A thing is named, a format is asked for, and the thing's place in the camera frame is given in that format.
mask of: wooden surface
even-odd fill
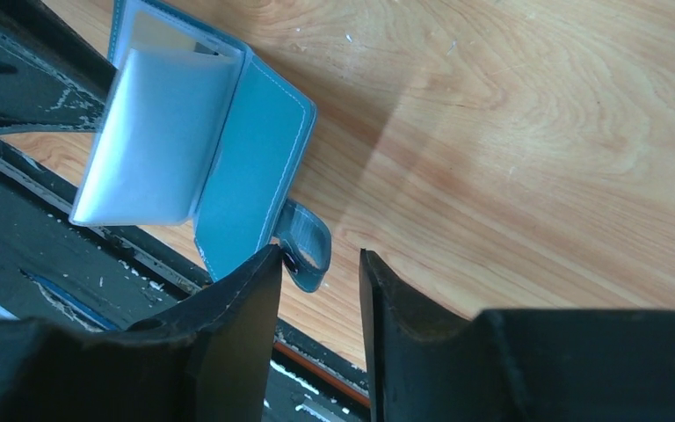
[[[111,0],[46,0],[105,52]],[[315,100],[292,196],[335,237],[281,316],[363,366],[359,248],[464,316],[675,308],[675,0],[173,0]],[[77,183],[89,135],[14,144]],[[195,262],[189,225],[149,228]]]

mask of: blue loop closure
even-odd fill
[[[315,292],[330,268],[330,229],[314,213],[289,198],[280,212],[273,236],[286,253],[286,268],[296,286],[308,293]]]

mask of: teal leather wallet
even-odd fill
[[[296,284],[315,291],[330,232],[287,197],[314,103],[245,43],[159,1],[115,1],[109,59],[119,72],[72,222],[192,218],[214,281],[277,241]]]

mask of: wooden table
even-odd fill
[[[112,0],[45,0],[106,52]],[[333,267],[280,315],[364,365],[359,248],[449,309],[675,308],[675,1],[172,0],[315,100]],[[9,136],[78,183],[90,135]],[[200,262],[190,224],[148,231]]]

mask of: white stitching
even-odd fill
[[[265,236],[265,227],[267,226],[267,221],[270,219],[272,215],[272,207],[275,205],[275,199],[278,198],[278,195],[280,193],[281,188],[283,187],[283,179],[286,176],[286,172],[288,170],[289,165],[291,164],[291,160],[294,158],[294,152],[296,151],[296,144],[299,139],[299,136],[301,136],[301,131],[304,129],[304,121],[307,119],[307,110],[304,108],[304,105],[296,98],[294,97],[291,92],[286,91],[286,88],[284,88],[281,84],[275,81],[270,75],[265,73],[264,70],[262,70],[257,62],[253,61],[252,66],[255,67],[255,69],[259,70],[260,73],[265,75],[268,79],[270,79],[274,84],[276,84],[281,91],[285,92],[288,97],[291,97],[296,104],[301,107],[301,124],[299,125],[299,131],[296,133],[296,137],[294,138],[294,145],[291,146],[291,152],[288,154],[288,159],[286,161],[286,165],[283,167],[283,172],[280,173],[280,180],[278,181],[278,188],[275,191],[275,195],[273,195],[271,201],[270,201],[270,206],[268,207],[268,212],[267,215],[265,216],[265,224],[263,224],[263,228],[260,230],[260,237],[258,238],[258,244],[255,245],[255,251],[257,251],[260,247],[260,244],[263,242],[263,236]],[[303,151],[307,147],[307,143],[303,142],[301,145],[301,151]]]

